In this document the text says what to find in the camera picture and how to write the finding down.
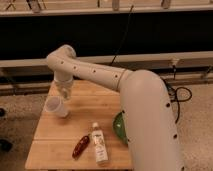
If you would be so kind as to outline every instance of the wooden table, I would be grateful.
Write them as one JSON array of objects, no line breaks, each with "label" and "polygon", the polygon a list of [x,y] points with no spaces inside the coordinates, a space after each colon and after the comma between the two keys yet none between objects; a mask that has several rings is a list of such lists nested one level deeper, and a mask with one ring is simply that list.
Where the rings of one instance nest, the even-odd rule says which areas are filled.
[{"label": "wooden table", "polygon": [[[48,96],[58,95],[52,83]],[[26,169],[70,170],[130,170],[128,147],[115,135],[112,128],[114,117],[120,111],[119,94],[87,81],[74,81],[71,98],[65,103],[70,114],[57,118],[42,111],[26,161]],[[109,162],[98,166],[93,144],[90,143],[78,160],[72,158],[76,143],[91,133],[92,123],[101,126]]]}]

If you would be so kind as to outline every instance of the gray floor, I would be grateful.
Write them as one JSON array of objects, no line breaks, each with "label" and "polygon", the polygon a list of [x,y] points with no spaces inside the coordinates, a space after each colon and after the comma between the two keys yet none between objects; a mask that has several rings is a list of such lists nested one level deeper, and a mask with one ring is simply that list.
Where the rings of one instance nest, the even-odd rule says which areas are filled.
[{"label": "gray floor", "polygon": [[[178,123],[186,170],[213,171],[213,84],[187,87],[192,90],[193,98],[181,104]],[[7,115],[0,118],[0,138],[14,144],[9,153],[0,152],[1,171],[25,170],[45,98],[44,94],[0,97],[0,107],[7,110]]]}]

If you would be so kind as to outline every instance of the green object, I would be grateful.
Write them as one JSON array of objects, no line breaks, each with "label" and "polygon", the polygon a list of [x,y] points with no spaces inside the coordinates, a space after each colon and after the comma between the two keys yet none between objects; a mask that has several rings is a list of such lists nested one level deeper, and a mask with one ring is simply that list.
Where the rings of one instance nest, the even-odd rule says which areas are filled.
[{"label": "green object", "polygon": [[124,121],[122,112],[118,113],[113,121],[113,129],[115,134],[120,138],[124,144],[127,144],[126,131],[124,127]]}]

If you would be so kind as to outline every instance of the black cable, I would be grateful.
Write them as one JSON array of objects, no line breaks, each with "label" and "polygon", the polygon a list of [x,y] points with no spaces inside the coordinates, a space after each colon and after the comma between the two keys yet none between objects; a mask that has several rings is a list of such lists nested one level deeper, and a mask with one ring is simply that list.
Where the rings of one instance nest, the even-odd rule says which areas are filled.
[{"label": "black cable", "polygon": [[[192,92],[190,89],[186,88],[186,87],[178,87],[176,89],[174,89],[170,84],[166,83],[166,87],[168,89],[168,92],[169,92],[169,96],[171,98],[171,102],[172,103],[177,103],[177,118],[175,120],[175,123],[177,124],[179,119],[180,119],[180,102],[186,102],[186,101],[189,101],[191,98],[192,98]],[[185,90],[188,92],[189,96],[185,99],[179,99],[178,97],[178,92],[180,90]]]},{"label": "black cable", "polygon": [[121,39],[121,42],[120,42],[120,44],[118,46],[117,51],[115,52],[115,56],[114,56],[113,60],[111,61],[111,63],[109,64],[109,66],[112,66],[112,64],[114,63],[116,57],[118,56],[118,54],[119,54],[119,52],[120,52],[120,50],[121,50],[121,48],[122,48],[122,46],[123,46],[123,44],[124,44],[124,42],[126,40],[127,34],[129,32],[129,25],[130,25],[131,14],[132,14],[133,8],[134,8],[134,5],[132,5],[130,10],[129,10],[129,15],[128,15],[128,19],[127,19],[127,24],[126,24],[126,29],[125,29],[124,35],[123,35],[123,37]]}]

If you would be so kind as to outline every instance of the white bottle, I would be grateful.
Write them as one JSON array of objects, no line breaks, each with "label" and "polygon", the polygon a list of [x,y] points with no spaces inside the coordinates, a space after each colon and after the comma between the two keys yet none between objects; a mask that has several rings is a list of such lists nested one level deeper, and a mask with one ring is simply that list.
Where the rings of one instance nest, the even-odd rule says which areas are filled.
[{"label": "white bottle", "polygon": [[96,162],[98,164],[103,164],[108,161],[108,155],[106,151],[106,146],[104,142],[103,132],[100,129],[97,122],[92,124],[93,132],[92,132],[92,139],[95,146],[95,157]]}]

